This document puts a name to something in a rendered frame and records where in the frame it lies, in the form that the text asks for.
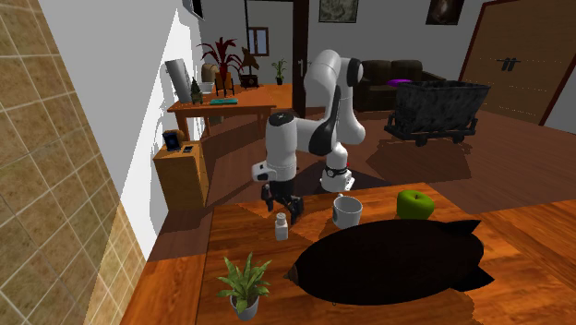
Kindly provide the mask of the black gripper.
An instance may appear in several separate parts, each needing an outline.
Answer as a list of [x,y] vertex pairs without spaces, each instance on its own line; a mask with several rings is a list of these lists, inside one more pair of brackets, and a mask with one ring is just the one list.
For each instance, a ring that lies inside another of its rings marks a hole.
[[273,210],[274,200],[283,200],[283,205],[291,213],[290,223],[294,225],[296,219],[304,210],[304,202],[301,197],[293,196],[294,180],[269,181],[261,188],[261,199],[265,201],[268,211]]

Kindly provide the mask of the small white bottle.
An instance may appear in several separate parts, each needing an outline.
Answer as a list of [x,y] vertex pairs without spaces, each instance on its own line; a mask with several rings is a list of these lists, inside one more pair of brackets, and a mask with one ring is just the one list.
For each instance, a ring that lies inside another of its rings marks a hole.
[[283,212],[276,214],[275,221],[275,238],[278,241],[283,241],[288,238],[288,222],[286,221],[286,215]]

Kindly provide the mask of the white mug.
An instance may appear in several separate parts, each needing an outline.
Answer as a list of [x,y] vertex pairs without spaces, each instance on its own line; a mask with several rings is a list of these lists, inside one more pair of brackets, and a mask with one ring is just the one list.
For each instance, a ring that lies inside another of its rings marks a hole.
[[363,205],[358,199],[339,193],[332,204],[332,221],[340,229],[356,226],[362,210]]

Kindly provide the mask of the green plant in white pot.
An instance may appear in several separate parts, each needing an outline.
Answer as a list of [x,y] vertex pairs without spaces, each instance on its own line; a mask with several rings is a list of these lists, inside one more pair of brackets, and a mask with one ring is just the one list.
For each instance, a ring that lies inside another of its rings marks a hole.
[[258,300],[261,296],[267,296],[270,283],[263,281],[262,276],[270,265],[270,260],[260,266],[252,265],[253,253],[246,258],[246,265],[241,271],[228,258],[224,257],[224,263],[228,270],[226,277],[219,277],[230,286],[228,290],[221,290],[218,297],[230,297],[230,303],[237,317],[242,321],[251,320],[258,312]]

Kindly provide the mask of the orange wooden cabinet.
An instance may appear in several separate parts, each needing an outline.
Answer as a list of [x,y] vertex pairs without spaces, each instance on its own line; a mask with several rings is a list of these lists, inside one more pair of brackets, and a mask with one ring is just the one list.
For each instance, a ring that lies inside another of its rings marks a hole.
[[164,145],[153,161],[169,211],[204,208],[209,179],[200,141],[184,141],[179,129],[162,133]]

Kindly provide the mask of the wooden side table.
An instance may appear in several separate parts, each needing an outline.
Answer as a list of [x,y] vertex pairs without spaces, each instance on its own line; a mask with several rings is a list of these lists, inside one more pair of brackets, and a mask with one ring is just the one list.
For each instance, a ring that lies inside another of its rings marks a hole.
[[210,135],[210,118],[213,116],[236,116],[255,114],[257,116],[257,127],[263,132],[265,119],[270,116],[275,102],[270,97],[268,90],[264,86],[259,86],[255,81],[252,87],[244,88],[234,82],[234,77],[229,69],[234,68],[238,77],[242,77],[243,64],[237,54],[228,54],[229,47],[235,47],[235,39],[224,40],[221,37],[214,44],[201,43],[199,46],[206,46],[202,58],[211,56],[218,70],[213,75],[213,86],[207,92],[201,92],[200,99],[190,99],[182,102],[179,100],[168,110],[174,113],[178,128],[184,133],[186,139],[190,139],[188,130],[188,118],[202,118],[205,123],[204,132]]

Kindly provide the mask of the large black airship model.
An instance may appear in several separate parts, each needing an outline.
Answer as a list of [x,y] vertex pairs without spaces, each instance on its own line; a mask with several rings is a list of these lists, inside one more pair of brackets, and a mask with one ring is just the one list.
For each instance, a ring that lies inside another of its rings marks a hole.
[[479,265],[484,245],[477,220],[385,220],[359,224],[318,240],[285,277],[336,304],[380,306],[447,289],[466,292],[493,282]]

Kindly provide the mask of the green apple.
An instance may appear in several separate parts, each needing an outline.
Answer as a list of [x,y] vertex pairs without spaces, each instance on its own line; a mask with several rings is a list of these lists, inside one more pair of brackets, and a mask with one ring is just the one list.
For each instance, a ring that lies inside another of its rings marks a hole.
[[416,190],[403,190],[397,196],[397,215],[401,219],[427,220],[435,209],[429,196]]

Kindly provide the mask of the small potted green plant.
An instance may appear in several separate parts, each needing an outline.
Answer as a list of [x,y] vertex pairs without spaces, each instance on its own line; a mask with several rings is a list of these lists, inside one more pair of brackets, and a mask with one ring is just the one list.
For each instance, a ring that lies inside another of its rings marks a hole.
[[287,64],[287,61],[285,59],[281,59],[278,62],[274,62],[271,64],[272,67],[276,71],[276,77],[275,78],[276,78],[276,82],[278,85],[283,84],[283,79],[284,79],[283,73],[286,70],[286,64]]

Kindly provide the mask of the dark brown sofa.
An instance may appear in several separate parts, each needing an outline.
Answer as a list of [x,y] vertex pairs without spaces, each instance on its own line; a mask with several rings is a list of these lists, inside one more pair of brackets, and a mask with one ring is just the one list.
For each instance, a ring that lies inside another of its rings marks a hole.
[[362,65],[362,79],[354,86],[353,108],[357,112],[393,110],[397,88],[389,84],[391,80],[444,80],[443,77],[424,71],[419,60],[366,60]]

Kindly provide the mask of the brown framed window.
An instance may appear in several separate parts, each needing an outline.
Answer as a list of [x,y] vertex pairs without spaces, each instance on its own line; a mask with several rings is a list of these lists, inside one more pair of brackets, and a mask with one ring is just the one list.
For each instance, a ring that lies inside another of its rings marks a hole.
[[269,56],[269,29],[267,27],[249,27],[248,49],[254,56]]

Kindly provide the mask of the black mine cart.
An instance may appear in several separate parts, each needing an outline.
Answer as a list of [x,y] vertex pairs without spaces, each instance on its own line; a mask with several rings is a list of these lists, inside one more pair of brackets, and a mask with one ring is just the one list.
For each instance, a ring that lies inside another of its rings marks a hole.
[[401,83],[384,129],[418,147],[430,138],[451,138],[458,144],[475,133],[475,114],[489,90],[487,85],[457,80]]

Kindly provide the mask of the large wooden double door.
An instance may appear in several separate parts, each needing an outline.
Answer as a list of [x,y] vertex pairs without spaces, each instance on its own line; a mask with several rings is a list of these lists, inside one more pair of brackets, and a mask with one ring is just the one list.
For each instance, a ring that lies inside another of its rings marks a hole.
[[460,80],[490,87],[482,109],[543,125],[576,67],[576,0],[483,3]]

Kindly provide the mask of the dark framed wall picture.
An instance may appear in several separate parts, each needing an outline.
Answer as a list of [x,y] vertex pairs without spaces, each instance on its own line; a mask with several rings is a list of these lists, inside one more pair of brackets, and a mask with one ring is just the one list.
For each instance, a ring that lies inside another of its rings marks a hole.
[[431,0],[426,25],[457,25],[465,0]]
[[320,23],[355,23],[359,0],[319,0]]

